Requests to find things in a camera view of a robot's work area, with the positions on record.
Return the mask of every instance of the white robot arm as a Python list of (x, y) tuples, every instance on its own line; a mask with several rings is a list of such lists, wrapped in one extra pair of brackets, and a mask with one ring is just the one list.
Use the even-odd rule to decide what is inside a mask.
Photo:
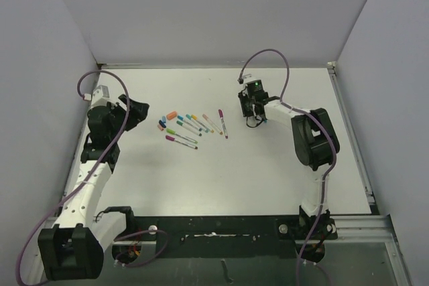
[[(278, 97), (269, 97), (268, 93), (263, 90), (261, 80), (248, 74), (243, 77), (242, 81), (243, 90), (239, 93), (239, 98), (243, 116), (247, 118), (259, 117), (260, 122), (264, 120), (275, 121), (293, 132), (296, 155), (308, 171), (301, 210), (308, 218), (314, 217), (320, 207), (322, 187), (324, 187), (325, 192), (328, 187), (328, 175), (325, 177), (324, 185), (322, 184), (323, 175), (329, 164), (332, 163), (332, 151), (326, 138), (321, 133), (317, 133), (318, 129), (308, 117), (284, 106)], [(323, 124), (334, 141), (338, 153), (339, 142), (327, 112), (324, 109), (300, 110), (312, 114)], [(328, 202), (325, 199), (322, 214), (326, 213), (328, 213)]]
[[(63, 207), (52, 228), (42, 229), (38, 246), (49, 280), (94, 279), (103, 268), (104, 252), (114, 239), (135, 232), (137, 223), (130, 207), (110, 207), (103, 219), (94, 221), (101, 192), (111, 177), (119, 158), (117, 143), (99, 161), (125, 120), (125, 109), (109, 97), (106, 86), (98, 86), (92, 95), (87, 113), (90, 133), (80, 156), (80, 168), (74, 189), (83, 187)], [(125, 95), (119, 100), (126, 103)], [(149, 105), (130, 100), (130, 111), (125, 131), (134, 128), (147, 116)], [(84, 181), (96, 165), (91, 177)]]

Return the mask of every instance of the purple marker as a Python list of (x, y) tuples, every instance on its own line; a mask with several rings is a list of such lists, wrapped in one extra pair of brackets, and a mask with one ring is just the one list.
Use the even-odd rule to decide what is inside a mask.
[(175, 138), (173, 138), (173, 137), (171, 137), (169, 135), (166, 135), (166, 139), (169, 140), (169, 141), (177, 142), (177, 143), (179, 143), (181, 145), (184, 145), (186, 147), (190, 147), (191, 149), (194, 149), (194, 150), (198, 149), (198, 147), (196, 147), (195, 145), (192, 145), (192, 144), (189, 144), (189, 143), (185, 143), (185, 142), (181, 142), (181, 141), (179, 141), (179, 140), (177, 140), (177, 139), (175, 139)]
[(228, 139), (227, 128), (225, 127), (225, 122), (223, 121), (223, 112), (221, 109), (219, 109), (219, 116), (221, 117), (223, 133), (225, 134), (225, 139)]

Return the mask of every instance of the white table surface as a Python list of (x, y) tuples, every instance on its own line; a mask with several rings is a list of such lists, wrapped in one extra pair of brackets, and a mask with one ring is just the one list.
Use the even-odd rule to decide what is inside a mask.
[[(267, 122), (256, 129), (241, 113), (238, 69), (111, 70), (125, 82), (133, 100), (150, 105), (146, 120), (119, 140), (121, 154), (97, 211), (131, 206), (136, 216), (210, 216), (297, 214), (307, 175), (298, 161), (292, 132)], [(280, 95), (284, 69), (247, 69), (261, 78), (270, 96)], [(120, 84), (101, 74), (112, 98)], [(291, 69), (286, 101), (308, 109), (325, 108), (339, 138), (338, 163), (331, 172), (328, 203), (332, 214), (368, 214), (367, 197), (334, 90), (325, 68)], [(203, 134), (198, 150), (165, 139), (157, 128), (162, 115), (206, 113), (219, 126), (224, 112), (229, 139)], [(168, 121), (168, 127), (193, 136)], [(84, 139), (80, 140), (68, 191), (78, 175)]]

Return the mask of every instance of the green marker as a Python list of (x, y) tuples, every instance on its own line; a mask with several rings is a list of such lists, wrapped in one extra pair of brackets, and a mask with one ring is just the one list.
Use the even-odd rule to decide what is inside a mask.
[(177, 132), (175, 132), (175, 131), (173, 131), (171, 129), (167, 129), (167, 133), (169, 133), (171, 135), (175, 135), (177, 137), (181, 137), (183, 140), (187, 140), (187, 141), (189, 141), (189, 142), (191, 142), (193, 144), (197, 144), (198, 143), (197, 140), (191, 139), (190, 137), (185, 137), (183, 135), (180, 135), (179, 133), (177, 133)]

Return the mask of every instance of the wire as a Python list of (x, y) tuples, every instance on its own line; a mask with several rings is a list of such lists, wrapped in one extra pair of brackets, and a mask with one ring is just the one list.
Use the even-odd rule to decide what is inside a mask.
[(104, 157), (106, 156), (106, 154), (110, 151), (110, 149), (112, 148), (112, 146), (114, 144), (116, 144), (116, 142), (118, 142), (119, 138), (122, 136), (122, 133), (125, 130), (125, 126), (127, 124), (127, 120), (128, 120), (128, 116), (129, 116), (129, 110), (130, 110), (130, 100), (129, 100), (129, 94), (128, 94), (128, 90), (127, 87), (125, 86), (124, 82), (122, 81), (122, 79), (120, 79), (117, 75), (115, 75), (112, 72), (108, 72), (106, 70), (93, 70), (91, 72), (87, 72), (85, 74), (82, 75), (82, 77), (79, 79), (78, 84), (77, 84), (77, 91), (80, 97), (84, 98), (83, 93), (81, 93), (80, 91), (80, 84), (82, 83), (82, 81), (91, 74), (96, 74), (96, 73), (102, 73), (102, 74), (108, 74), (114, 78), (116, 78), (118, 80), (118, 82), (121, 84), (124, 93), (125, 93), (125, 98), (127, 99), (127, 110), (125, 112), (125, 117), (123, 119), (123, 123), (121, 125), (121, 127), (119, 128), (118, 133), (116, 134), (116, 136), (113, 138), (113, 140), (109, 143), (109, 145), (106, 147), (106, 149), (103, 151), (103, 153), (100, 155), (100, 157), (97, 159), (97, 161), (95, 162), (93, 168), (88, 172), (88, 174), (86, 175), (86, 177), (83, 179), (82, 183), (76, 188), (74, 189), (68, 196), (66, 196), (63, 200), (61, 200), (58, 204), (56, 204), (50, 211), (48, 211), (47, 214), (45, 214), (45, 216), (43, 216), (42, 219), (40, 219), (40, 221), (34, 226), (34, 228), (32, 229), (32, 231), (30, 232), (30, 234), (27, 237), (27, 240), (24, 242), (24, 246), (22, 247), (21, 251), (18, 254), (18, 258), (16, 260), (15, 263), (15, 279), (17, 281), (17, 284), (19, 286), (42, 286), (45, 285), (48, 281), (42, 281), (40, 283), (34, 284), (34, 285), (29, 285), (23, 282), (22, 278), (21, 278), (21, 262), (22, 262), (22, 258), (24, 256), (24, 252), (29, 244), (29, 242), (31, 241), (31, 239), (33, 238), (33, 236), (36, 234), (36, 232), (39, 230), (39, 228), (42, 226), (42, 224), (52, 215), (54, 215), (55, 211), (63, 206), (67, 201), (69, 201), (71, 198), (73, 198), (79, 191), (81, 191), (81, 189), (84, 187), (84, 185), (86, 184), (86, 182), (91, 178), (91, 176), (93, 175), (93, 173), (95, 172), (95, 170), (97, 169), (97, 167), (100, 165), (101, 161), (104, 159)]
[(247, 127), (250, 127), (251, 129), (254, 129), (254, 128), (256, 128), (256, 127), (260, 126), (260, 125), (263, 123), (263, 120), (262, 120), (262, 119), (261, 119), (261, 120), (258, 120), (258, 119), (256, 119), (256, 117), (255, 117), (255, 120), (256, 120), (256, 121), (259, 121), (259, 122), (258, 122), (258, 123), (256, 123), (256, 125), (251, 126), (251, 125), (249, 125), (249, 117), (247, 117), (247, 118), (246, 118), (246, 126), (247, 126)]
[(313, 235), (313, 232), (314, 232), (314, 230), (317, 227), (317, 224), (318, 224), (318, 222), (320, 220), (320, 217), (322, 216), (323, 204), (324, 204), (325, 194), (326, 194), (326, 192), (325, 192), (326, 177), (332, 171), (332, 169), (334, 169), (334, 167), (336, 165), (336, 150), (335, 150), (334, 142), (330, 138), (328, 132), (326, 131), (326, 129), (323, 127), (323, 125), (321, 125), (320, 122), (315, 117), (313, 117), (310, 113), (308, 113), (306, 111), (303, 111), (301, 109), (294, 108), (294, 107), (290, 106), (289, 104), (287, 104), (287, 103), (285, 103), (283, 101), (283, 96), (284, 96), (284, 93), (286, 91), (286, 86), (288, 85), (288, 82), (289, 82), (290, 68), (289, 68), (289, 62), (288, 62), (288, 60), (286, 59), (286, 57), (281, 52), (279, 52), (278, 50), (274, 50), (274, 49), (268, 48), (266, 50), (261, 50), (258, 53), (255, 53), (254, 55), (252, 55), (246, 61), (246, 63), (244, 64), (243, 68), (241, 69), (240, 76), (239, 76), (239, 81), (242, 80), (244, 69), (246, 68), (246, 66), (248, 65), (248, 63), (250, 63), (250, 61), (254, 57), (256, 57), (257, 55), (262, 54), (264, 52), (275, 52), (275, 53), (279, 54), (283, 58), (283, 61), (284, 61), (285, 65), (286, 65), (286, 80), (285, 80), (284, 85), (283, 85), (282, 93), (280, 94), (280, 103), (283, 106), (287, 107), (288, 109), (291, 109), (292, 111), (300, 113), (300, 114), (304, 114), (309, 119), (311, 119), (318, 126), (318, 128), (320, 129), (320, 131), (323, 133), (323, 135), (328, 140), (330, 149), (332, 151), (332, 164), (330, 165), (330, 167), (325, 171), (325, 173), (322, 176), (322, 193), (320, 195), (320, 205), (319, 205), (319, 209), (317, 211), (316, 220), (314, 221), (314, 224), (311, 227), (310, 232), (307, 234), (307, 237), (306, 237), (304, 243), (301, 246), (301, 250), (300, 250), (300, 252), (298, 254), (298, 260), (296, 261), (296, 270), (295, 270), (296, 285), (300, 286), (300, 278), (299, 277), (300, 277), (300, 266), (301, 266), (300, 264), (301, 264), (302, 253), (304, 252), (304, 250), (305, 250), (305, 248), (306, 248), (306, 246), (308, 244), (308, 241), (310, 240), (310, 237)]
[[(146, 261), (144, 261), (142, 263), (138, 263), (138, 264), (126, 264), (126, 265), (123, 264), (124, 267), (127, 267), (127, 268), (138, 268), (138, 267), (145, 266), (148, 263), (152, 262), (154, 259), (156, 259), (158, 256), (160, 256), (163, 253), (163, 251), (167, 248), (167, 245), (168, 245), (168, 234), (167, 234), (167, 232), (165, 232), (163, 230), (159, 230), (159, 229), (158, 230), (142, 230), (142, 231), (134, 232), (133, 234), (128, 234), (127, 236), (122, 236), (122, 237), (119, 237), (119, 238), (115, 239), (115, 241), (121, 241), (121, 240), (125, 240), (125, 239), (131, 238), (131, 237), (141, 236), (142, 234), (149, 234), (149, 233), (152, 233), (152, 232), (160, 233), (160, 234), (163, 234), (163, 235), (165, 235), (167, 237), (166, 242), (164, 243), (163, 247), (154, 256), (152, 256), (148, 260), (146, 260)], [(118, 257), (120, 255), (122, 255), (122, 254), (123, 253), (119, 253), (116, 256), (115, 260), (118, 260)]]
[(330, 236), (330, 234), (332, 234), (333, 230), (331, 230), (330, 232), (328, 232), (325, 236), (323, 236), (320, 241), (317, 243), (316, 246), (314, 246), (313, 249), (311, 249), (312, 253), (315, 254), (316, 251), (323, 245), (324, 241)]
[(104, 214), (105, 212), (104, 212), (104, 210), (102, 210), (102, 211), (100, 211), (96, 216), (95, 216), (95, 223), (97, 223), (98, 222), (98, 219), (99, 219), (99, 216), (101, 215), (101, 214)]

